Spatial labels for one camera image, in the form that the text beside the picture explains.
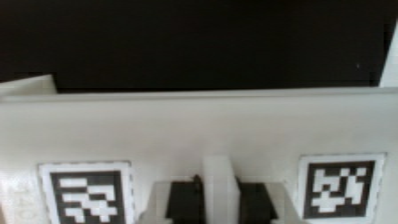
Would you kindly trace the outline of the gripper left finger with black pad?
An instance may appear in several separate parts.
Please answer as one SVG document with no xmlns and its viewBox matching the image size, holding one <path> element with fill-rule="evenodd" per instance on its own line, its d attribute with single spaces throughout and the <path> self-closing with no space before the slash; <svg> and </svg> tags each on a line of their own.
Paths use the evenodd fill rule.
<svg viewBox="0 0 398 224">
<path fill-rule="evenodd" d="M 187 181 L 155 183 L 137 224 L 205 224 L 205 186 L 199 175 Z"/>
</svg>

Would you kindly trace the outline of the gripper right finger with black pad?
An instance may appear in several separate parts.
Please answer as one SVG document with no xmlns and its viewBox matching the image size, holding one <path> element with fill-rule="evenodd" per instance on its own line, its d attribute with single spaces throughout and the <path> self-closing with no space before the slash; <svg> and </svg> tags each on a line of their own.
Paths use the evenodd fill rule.
<svg viewBox="0 0 398 224">
<path fill-rule="evenodd" d="M 240 189 L 238 224 L 308 224 L 299 217 L 284 185 L 279 182 L 244 182 Z"/>
</svg>

